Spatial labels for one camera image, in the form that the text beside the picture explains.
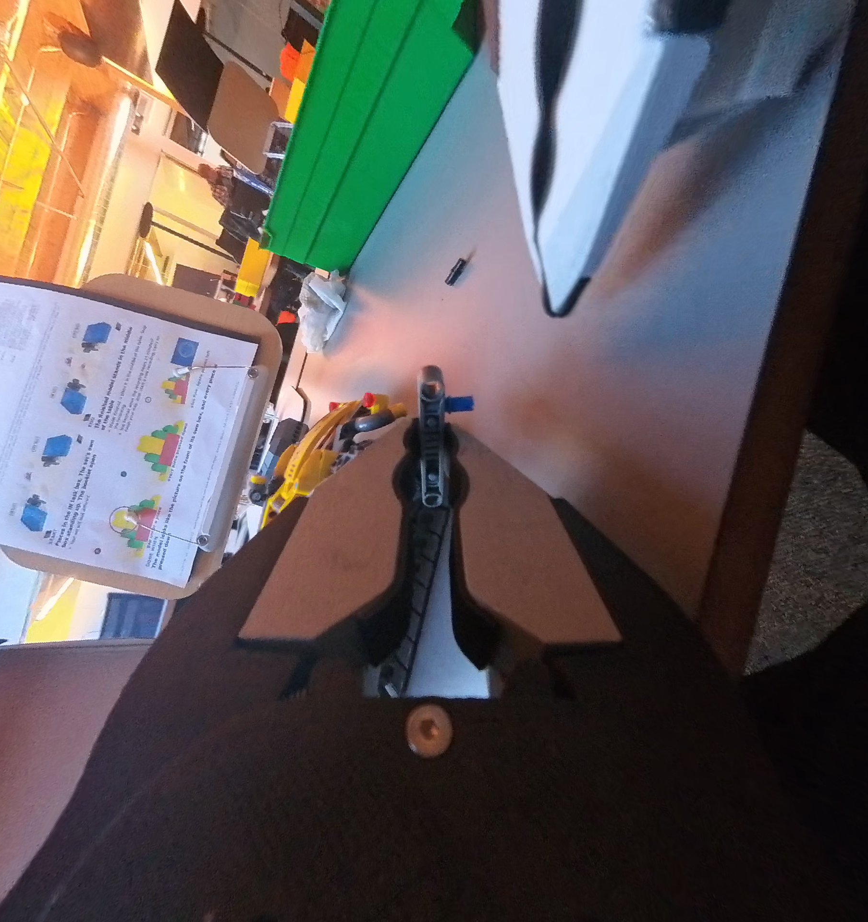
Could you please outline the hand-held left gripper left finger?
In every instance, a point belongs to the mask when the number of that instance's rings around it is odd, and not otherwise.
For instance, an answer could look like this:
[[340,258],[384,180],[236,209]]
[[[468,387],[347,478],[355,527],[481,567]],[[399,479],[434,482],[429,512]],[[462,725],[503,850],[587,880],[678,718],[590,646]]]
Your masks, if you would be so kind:
[[237,636],[240,644],[378,665],[410,619],[412,421],[385,428],[306,499]]

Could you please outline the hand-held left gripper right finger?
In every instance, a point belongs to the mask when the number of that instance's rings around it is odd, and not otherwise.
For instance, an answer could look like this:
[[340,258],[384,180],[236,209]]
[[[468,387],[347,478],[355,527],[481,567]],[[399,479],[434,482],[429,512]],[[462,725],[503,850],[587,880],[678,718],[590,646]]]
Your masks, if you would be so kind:
[[552,498],[458,426],[451,499],[452,630],[476,668],[622,642]]

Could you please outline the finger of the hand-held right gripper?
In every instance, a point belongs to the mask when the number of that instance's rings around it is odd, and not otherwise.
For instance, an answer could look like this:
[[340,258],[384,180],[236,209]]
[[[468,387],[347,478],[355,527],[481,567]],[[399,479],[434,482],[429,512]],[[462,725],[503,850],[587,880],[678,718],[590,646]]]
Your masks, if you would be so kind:
[[532,254],[545,313],[568,315],[705,70],[705,34],[636,32],[606,46],[575,32],[538,47]]
[[566,80],[573,57],[573,4],[497,4],[498,96],[520,214],[529,238],[551,238],[564,210]]

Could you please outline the yellow toy tracked robot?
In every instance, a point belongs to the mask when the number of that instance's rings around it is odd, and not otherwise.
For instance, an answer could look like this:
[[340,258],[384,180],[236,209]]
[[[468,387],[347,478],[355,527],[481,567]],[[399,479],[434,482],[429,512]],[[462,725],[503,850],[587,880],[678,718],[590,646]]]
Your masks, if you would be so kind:
[[330,402],[313,426],[296,423],[266,471],[250,478],[249,501],[260,511],[257,529],[270,524],[294,499],[309,497],[407,413],[405,403],[367,392],[355,400]]

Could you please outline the dark grey toothed toy rack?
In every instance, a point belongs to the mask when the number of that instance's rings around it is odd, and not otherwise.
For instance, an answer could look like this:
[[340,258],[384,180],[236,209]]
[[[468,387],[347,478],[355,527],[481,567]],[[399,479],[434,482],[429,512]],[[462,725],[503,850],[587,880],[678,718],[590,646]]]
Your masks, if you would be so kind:
[[451,456],[447,416],[474,408],[474,398],[451,398],[442,370],[424,366],[417,375],[418,462],[410,518],[408,626],[399,647],[380,666],[378,693],[396,699],[407,695],[421,633],[451,514]]

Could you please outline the grey desk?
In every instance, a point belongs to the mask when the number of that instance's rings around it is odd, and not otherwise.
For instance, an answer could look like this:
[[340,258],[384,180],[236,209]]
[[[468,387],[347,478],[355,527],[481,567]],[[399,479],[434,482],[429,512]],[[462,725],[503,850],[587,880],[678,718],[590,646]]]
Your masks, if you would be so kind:
[[543,310],[488,51],[293,384],[315,419],[365,391],[410,400],[440,364],[475,398],[468,431],[612,539],[741,674],[868,182],[868,2],[786,106],[658,155],[561,319]]

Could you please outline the green plastic bin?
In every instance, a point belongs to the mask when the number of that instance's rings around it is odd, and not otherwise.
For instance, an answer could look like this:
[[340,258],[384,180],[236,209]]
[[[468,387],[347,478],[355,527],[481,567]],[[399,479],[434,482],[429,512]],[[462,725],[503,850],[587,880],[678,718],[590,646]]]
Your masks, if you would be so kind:
[[331,2],[261,245],[351,268],[478,47],[473,1]]

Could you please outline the printed instruction sheet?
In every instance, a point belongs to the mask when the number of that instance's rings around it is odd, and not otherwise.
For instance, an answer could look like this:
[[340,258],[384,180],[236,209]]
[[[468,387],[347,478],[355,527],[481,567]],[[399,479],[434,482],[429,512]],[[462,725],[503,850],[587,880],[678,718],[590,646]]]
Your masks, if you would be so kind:
[[214,534],[256,352],[0,279],[0,545],[186,586]]

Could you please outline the white crumpled tissue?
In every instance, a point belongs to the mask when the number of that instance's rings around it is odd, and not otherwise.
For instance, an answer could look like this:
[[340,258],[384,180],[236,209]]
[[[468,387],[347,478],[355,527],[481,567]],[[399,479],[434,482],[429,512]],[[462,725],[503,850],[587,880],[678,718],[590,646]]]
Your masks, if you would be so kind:
[[299,336],[307,354],[323,352],[346,310],[346,279],[337,270],[313,271],[302,282]]

